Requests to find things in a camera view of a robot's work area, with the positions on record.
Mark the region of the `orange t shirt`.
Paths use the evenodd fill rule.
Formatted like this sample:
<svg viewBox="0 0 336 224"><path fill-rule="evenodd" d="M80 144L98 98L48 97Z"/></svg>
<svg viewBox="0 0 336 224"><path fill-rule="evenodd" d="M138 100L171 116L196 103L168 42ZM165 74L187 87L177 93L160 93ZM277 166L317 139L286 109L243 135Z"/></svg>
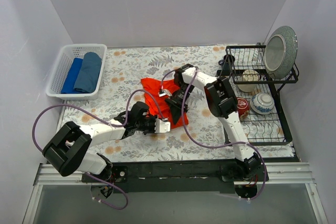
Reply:
<svg viewBox="0 0 336 224"><path fill-rule="evenodd" d="M182 117L179 118L179 120L174 123L173 116L170 111L169 105L165 102L165 97L159 97L159 90L161 87L161 81L156 80L153 78L143 78L141 79L141 84L145 91L149 92L157 101L157 104L159 105L159 108L164 116L164 118L168 118L169 122L171 123L171 129L175 129L178 127L183 126ZM165 80L163 82L163 87L168 89L172 94L179 89L179 86L177 86L174 83L174 80ZM145 103L149 106L149 113L151 115L158 115L159 117L161 114L159 113L159 110L154 102L154 100L148 95L147 93L144 94ZM184 110L184 121L185 125L189 124L187 115L186 115L186 109Z"/></svg>

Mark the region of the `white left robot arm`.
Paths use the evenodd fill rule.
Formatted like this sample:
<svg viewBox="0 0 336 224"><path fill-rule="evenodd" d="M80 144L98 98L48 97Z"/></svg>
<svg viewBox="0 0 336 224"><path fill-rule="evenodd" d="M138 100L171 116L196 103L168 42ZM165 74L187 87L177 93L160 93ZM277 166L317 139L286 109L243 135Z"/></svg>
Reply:
<svg viewBox="0 0 336 224"><path fill-rule="evenodd" d="M100 182L111 178L113 163L100 153L89 153L88 149L112 140L122 140L135 134L159 134L170 131L168 119L149 113L149 106L137 102L109 122L77 125L65 123L43 148L42 154L63 177L75 171L89 173Z"/></svg>

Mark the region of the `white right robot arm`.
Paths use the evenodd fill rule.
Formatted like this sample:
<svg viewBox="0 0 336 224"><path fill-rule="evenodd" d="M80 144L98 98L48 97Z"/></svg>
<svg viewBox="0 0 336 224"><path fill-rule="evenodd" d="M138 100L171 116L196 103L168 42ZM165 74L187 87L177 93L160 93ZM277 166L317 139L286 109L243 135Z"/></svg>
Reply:
<svg viewBox="0 0 336 224"><path fill-rule="evenodd" d="M246 181L256 178L264 161L258 150L249 143L245 135L238 114L238 100L228 78L209 76L191 64L173 70L173 73L174 84L179 89L165 99L170 108L173 123L182 120L183 127L186 128L184 120L184 113L187 111L186 99L189 98L194 88L203 90L211 114L218 118L223 125L230 143L207 146L196 142L187 130L185 130L185 133L192 142L203 148L219 149L232 146L236 162L232 177Z"/></svg>

